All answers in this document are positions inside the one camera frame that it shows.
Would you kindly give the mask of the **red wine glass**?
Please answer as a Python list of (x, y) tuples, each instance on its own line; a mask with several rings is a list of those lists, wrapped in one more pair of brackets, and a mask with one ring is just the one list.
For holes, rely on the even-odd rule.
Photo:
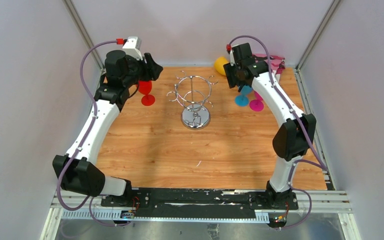
[(141, 103), (144, 106), (151, 106), (155, 103), (156, 99), (151, 94), (153, 84), (151, 81), (139, 81), (138, 84), (138, 91), (143, 95), (141, 98)]

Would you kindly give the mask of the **yellow wine glass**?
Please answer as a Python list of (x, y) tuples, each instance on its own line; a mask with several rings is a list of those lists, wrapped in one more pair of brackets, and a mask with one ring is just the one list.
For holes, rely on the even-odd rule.
[(224, 57), (218, 57), (213, 64), (214, 69), (222, 76), (226, 76), (226, 71), (224, 65), (229, 64), (230, 62)]

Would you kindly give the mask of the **pink wine glass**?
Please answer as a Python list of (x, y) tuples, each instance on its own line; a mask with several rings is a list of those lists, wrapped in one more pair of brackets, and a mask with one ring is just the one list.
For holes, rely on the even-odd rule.
[(263, 98), (256, 91), (254, 91), (254, 97), (255, 99), (249, 102), (249, 107), (255, 112), (261, 112), (264, 109)]

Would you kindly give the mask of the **blue wine glass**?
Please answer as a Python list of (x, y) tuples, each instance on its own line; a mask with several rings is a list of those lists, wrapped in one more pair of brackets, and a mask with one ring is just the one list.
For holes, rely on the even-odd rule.
[(253, 91), (253, 89), (248, 86), (248, 85), (244, 85), (244, 86), (239, 86), (238, 87), (238, 93), (239, 95), (237, 95), (234, 99), (234, 102), (237, 106), (239, 107), (246, 107), (248, 104), (249, 104), (249, 98), (248, 98), (248, 95)]

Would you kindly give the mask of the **chrome wine glass rack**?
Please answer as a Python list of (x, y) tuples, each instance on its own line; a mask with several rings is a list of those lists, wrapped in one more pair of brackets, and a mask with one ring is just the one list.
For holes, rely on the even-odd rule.
[(174, 95), (170, 102), (176, 102), (182, 107), (180, 120), (184, 127), (189, 130), (198, 131), (207, 127), (211, 121), (211, 114), (206, 104), (211, 107), (213, 103), (210, 97), (213, 86), (218, 81), (212, 81), (213, 75), (202, 77), (199, 75), (176, 76), (177, 82), (173, 90), (166, 96)]

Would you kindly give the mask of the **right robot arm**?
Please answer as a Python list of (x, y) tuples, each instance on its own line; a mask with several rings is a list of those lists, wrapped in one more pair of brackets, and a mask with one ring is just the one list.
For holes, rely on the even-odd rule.
[(313, 145), (316, 118), (305, 114), (293, 103), (275, 78), (272, 64), (256, 60), (249, 43), (228, 44), (226, 51), (230, 62), (223, 68), (229, 87), (251, 87), (263, 98), (278, 124), (272, 140), (277, 155), (274, 172), (264, 193), (250, 200), (255, 206), (278, 209), (293, 196), (294, 163), (301, 160)]

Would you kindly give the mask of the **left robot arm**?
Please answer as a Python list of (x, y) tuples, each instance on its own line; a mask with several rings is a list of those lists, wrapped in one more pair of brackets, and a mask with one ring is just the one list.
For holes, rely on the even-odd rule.
[(105, 73), (100, 87), (92, 97), (92, 109), (79, 136), (64, 155), (56, 155), (52, 166), (58, 178), (57, 196), (69, 191), (89, 197), (114, 196), (120, 206), (133, 201), (130, 180), (104, 174), (97, 166), (103, 141), (127, 100), (129, 89), (144, 82), (156, 81), (163, 67), (149, 52), (140, 58), (127, 50), (112, 50), (106, 54)]

